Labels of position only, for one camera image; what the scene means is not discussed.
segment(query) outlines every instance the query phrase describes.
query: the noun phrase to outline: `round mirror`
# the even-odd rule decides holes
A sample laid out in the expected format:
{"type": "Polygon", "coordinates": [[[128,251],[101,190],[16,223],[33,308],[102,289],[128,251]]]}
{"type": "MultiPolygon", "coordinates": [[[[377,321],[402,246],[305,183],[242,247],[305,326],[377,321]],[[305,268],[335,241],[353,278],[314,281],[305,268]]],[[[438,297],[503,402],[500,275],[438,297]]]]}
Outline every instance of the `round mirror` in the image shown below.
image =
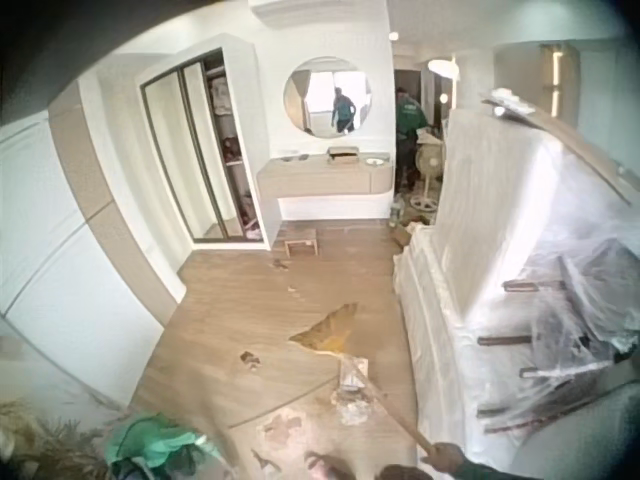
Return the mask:
{"type": "Polygon", "coordinates": [[[284,108],[303,132],[318,138],[340,137],[367,119],[371,89],[364,72],[346,60],[314,58],[289,77],[284,108]]]}

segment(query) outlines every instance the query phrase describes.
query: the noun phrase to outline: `wardrobe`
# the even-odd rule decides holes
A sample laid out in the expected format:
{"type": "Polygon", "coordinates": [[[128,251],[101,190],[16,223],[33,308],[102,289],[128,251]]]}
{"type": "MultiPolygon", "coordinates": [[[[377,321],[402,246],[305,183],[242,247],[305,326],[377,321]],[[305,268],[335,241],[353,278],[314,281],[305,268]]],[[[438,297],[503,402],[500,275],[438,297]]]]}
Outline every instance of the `wardrobe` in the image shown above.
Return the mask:
{"type": "Polygon", "coordinates": [[[269,142],[253,46],[220,35],[144,76],[147,126],[194,248],[270,248],[281,217],[255,182],[269,142]]]}

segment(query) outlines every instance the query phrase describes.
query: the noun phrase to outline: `worker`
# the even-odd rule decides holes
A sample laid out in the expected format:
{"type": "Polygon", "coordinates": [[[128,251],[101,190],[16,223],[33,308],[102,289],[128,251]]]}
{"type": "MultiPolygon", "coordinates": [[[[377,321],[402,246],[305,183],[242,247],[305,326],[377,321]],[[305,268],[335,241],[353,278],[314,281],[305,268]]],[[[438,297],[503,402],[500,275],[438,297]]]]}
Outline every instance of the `worker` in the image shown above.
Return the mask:
{"type": "Polygon", "coordinates": [[[347,132],[353,132],[353,120],[357,111],[356,106],[349,97],[342,94],[341,88],[336,88],[335,94],[333,111],[331,112],[331,126],[333,127],[335,124],[338,133],[342,133],[345,130],[347,132]]]}
{"type": "Polygon", "coordinates": [[[426,126],[427,117],[420,104],[411,98],[404,88],[398,87],[396,89],[396,193],[400,191],[405,175],[410,192],[420,178],[420,172],[416,166],[417,131],[426,126]]]}
{"type": "MultiPolygon", "coordinates": [[[[462,449],[453,443],[434,444],[429,456],[420,460],[456,480],[534,480],[473,463],[465,457],[462,449]]],[[[337,468],[332,465],[335,460],[332,462],[329,457],[312,454],[307,457],[307,462],[312,480],[355,480],[355,476],[346,472],[344,466],[337,468]]],[[[417,467],[387,465],[378,473],[376,480],[433,480],[433,477],[417,467]]]]}

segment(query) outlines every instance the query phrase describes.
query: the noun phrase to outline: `ceiling lamp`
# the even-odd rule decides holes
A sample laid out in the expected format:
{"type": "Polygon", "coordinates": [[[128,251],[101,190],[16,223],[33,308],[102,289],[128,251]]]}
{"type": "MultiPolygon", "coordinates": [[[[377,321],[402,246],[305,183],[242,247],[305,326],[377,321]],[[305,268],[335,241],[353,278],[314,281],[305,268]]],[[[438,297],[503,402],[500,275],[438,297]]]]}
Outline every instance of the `ceiling lamp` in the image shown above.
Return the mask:
{"type": "Polygon", "coordinates": [[[458,68],[458,65],[451,60],[431,60],[427,64],[427,67],[433,73],[437,73],[441,77],[459,80],[460,68],[458,68]]]}

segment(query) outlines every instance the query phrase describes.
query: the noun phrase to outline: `small wooden stool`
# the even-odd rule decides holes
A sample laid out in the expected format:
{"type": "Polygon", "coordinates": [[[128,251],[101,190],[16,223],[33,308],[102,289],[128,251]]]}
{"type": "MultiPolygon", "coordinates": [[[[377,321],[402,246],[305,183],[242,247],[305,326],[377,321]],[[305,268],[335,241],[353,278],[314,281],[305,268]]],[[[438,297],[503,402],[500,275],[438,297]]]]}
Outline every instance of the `small wooden stool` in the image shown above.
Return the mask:
{"type": "Polygon", "coordinates": [[[293,231],[287,234],[287,238],[284,239],[284,249],[287,252],[287,257],[291,258],[291,246],[292,245],[306,245],[313,247],[316,255],[318,255],[318,236],[315,228],[308,228],[306,230],[293,231]]]}

